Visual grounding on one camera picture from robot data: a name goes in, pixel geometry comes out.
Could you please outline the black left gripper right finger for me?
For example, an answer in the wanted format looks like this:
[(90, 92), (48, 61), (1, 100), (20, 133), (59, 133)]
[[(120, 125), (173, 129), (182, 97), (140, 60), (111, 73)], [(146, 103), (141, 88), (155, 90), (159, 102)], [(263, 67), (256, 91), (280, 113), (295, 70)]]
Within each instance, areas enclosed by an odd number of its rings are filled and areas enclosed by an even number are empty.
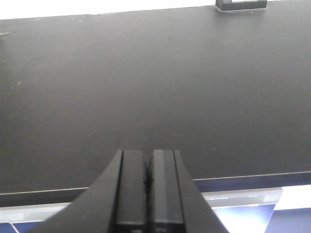
[(149, 167), (150, 233), (225, 233), (178, 150), (154, 150)]

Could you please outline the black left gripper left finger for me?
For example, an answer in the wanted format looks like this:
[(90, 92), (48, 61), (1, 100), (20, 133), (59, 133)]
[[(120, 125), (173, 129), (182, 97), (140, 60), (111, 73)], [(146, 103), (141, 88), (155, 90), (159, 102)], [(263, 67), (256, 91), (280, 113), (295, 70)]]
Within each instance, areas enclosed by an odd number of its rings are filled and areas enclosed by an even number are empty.
[(31, 233), (145, 233), (146, 165), (140, 150), (119, 150), (89, 189)]

